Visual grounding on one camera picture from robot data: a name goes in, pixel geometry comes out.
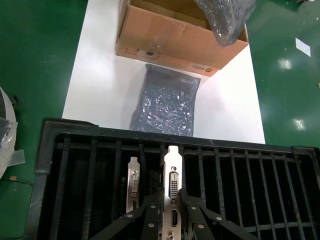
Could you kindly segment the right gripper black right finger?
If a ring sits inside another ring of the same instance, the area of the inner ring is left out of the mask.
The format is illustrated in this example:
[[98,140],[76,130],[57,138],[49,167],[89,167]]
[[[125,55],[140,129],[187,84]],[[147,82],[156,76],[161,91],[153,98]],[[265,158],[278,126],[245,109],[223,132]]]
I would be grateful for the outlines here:
[[243,227],[226,220],[222,215],[206,208],[200,198],[179,191],[182,210],[183,240],[257,240],[258,237]]

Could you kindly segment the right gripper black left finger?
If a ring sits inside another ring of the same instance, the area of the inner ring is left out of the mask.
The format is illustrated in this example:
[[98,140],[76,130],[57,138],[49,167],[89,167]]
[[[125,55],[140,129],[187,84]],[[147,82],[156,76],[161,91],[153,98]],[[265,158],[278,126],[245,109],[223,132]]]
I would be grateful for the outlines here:
[[92,240],[159,240],[161,239],[160,194],[148,195],[138,208],[124,214],[91,237]]

